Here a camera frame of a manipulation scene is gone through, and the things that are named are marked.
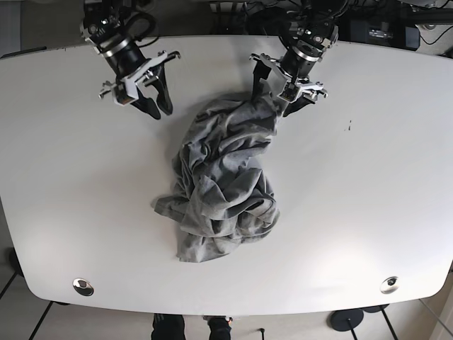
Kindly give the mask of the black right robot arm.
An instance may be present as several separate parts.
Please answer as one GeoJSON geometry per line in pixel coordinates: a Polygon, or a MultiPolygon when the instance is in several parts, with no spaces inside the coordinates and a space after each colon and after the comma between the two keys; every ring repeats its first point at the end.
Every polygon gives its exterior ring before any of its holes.
{"type": "Polygon", "coordinates": [[[137,1],[84,2],[81,35],[115,73],[113,82],[102,84],[99,98],[110,94],[115,104],[131,105],[155,120],[173,113],[165,64],[180,58],[178,51],[163,50],[153,58],[143,55],[142,48],[158,38],[139,43],[157,29],[155,17],[140,10],[137,1]]]}

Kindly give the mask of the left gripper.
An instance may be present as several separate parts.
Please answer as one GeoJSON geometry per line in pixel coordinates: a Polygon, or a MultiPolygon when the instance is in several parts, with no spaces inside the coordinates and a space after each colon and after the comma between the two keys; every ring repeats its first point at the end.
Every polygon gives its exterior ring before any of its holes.
{"type": "Polygon", "coordinates": [[[264,83],[262,80],[267,80],[271,73],[274,73],[279,81],[277,82],[277,88],[274,90],[276,96],[281,92],[282,87],[286,81],[290,81],[300,86],[300,96],[297,100],[291,101],[290,98],[283,98],[282,100],[287,102],[286,109],[283,111],[282,116],[285,118],[288,115],[301,110],[307,105],[315,104],[319,96],[324,98],[328,97],[328,92],[325,90],[324,85],[321,82],[311,82],[309,77],[300,77],[299,70],[296,71],[295,75],[291,75],[286,72],[282,67],[280,61],[282,58],[275,59],[264,53],[257,55],[252,53],[249,57],[250,60],[256,62],[253,70],[253,86],[251,93],[251,100],[254,101],[263,94],[264,83]]]}

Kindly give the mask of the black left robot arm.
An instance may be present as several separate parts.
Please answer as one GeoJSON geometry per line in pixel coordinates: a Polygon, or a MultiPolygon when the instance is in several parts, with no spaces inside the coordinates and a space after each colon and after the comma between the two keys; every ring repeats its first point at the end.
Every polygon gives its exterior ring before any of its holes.
{"type": "Polygon", "coordinates": [[[279,58],[251,54],[250,59],[256,62],[251,98],[265,92],[270,74],[280,79],[273,96],[285,117],[315,104],[319,96],[327,97],[324,85],[310,81],[309,73],[335,45],[337,19],[347,6],[347,1],[301,1],[294,9],[270,6],[253,13],[246,22],[247,33],[276,35],[285,54],[279,58]]]}

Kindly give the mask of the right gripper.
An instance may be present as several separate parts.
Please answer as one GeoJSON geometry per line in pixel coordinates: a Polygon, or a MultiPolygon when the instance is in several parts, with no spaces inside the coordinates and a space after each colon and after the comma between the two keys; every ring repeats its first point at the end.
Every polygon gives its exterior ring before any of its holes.
{"type": "Polygon", "coordinates": [[[181,58],[179,52],[167,52],[164,50],[160,52],[157,57],[146,59],[146,61],[131,74],[124,77],[117,77],[114,82],[104,82],[98,97],[103,99],[107,94],[111,94],[113,97],[113,87],[115,82],[120,80],[126,82],[128,86],[135,85],[137,87],[139,98],[131,103],[133,107],[143,113],[146,113],[155,120],[161,119],[159,109],[166,115],[171,115],[173,113],[173,104],[167,86],[164,64],[175,58],[181,58]],[[139,85],[142,83],[151,83],[151,85],[157,90],[158,95],[156,97],[156,103],[152,98],[146,98],[139,90],[139,85]]]}

